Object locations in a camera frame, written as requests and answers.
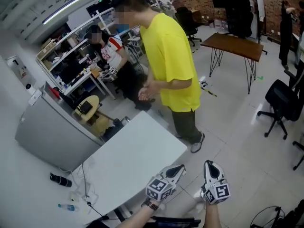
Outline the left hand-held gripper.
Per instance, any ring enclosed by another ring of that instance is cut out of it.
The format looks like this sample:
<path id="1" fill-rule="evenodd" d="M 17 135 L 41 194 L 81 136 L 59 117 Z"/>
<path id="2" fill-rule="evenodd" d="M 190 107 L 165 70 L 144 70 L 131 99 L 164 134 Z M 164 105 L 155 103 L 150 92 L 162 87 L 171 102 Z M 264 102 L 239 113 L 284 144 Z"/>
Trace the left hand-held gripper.
<path id="1" fill-rule="evenodd" d="M 175 191 L 179 179 L 185 173 L 186 169 L 183 164 L 175 164 L 163 168 L 147 184 L 145 188 L 146 196 L 157 202 L 163 201 Z"/>

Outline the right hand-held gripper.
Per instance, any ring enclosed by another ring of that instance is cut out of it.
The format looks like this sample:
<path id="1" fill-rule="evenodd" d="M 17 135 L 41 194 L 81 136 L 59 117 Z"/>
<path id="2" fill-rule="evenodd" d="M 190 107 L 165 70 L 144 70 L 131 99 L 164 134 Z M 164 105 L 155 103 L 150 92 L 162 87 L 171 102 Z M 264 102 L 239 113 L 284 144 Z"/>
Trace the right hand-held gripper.
<path id="1" fill-rule="evenodd" d="M 204 184 L 200 196 L 210 205 L 221 203 L 230 197 L 229 184 L 222 167 L 210 160 L 204 163 Z"/>

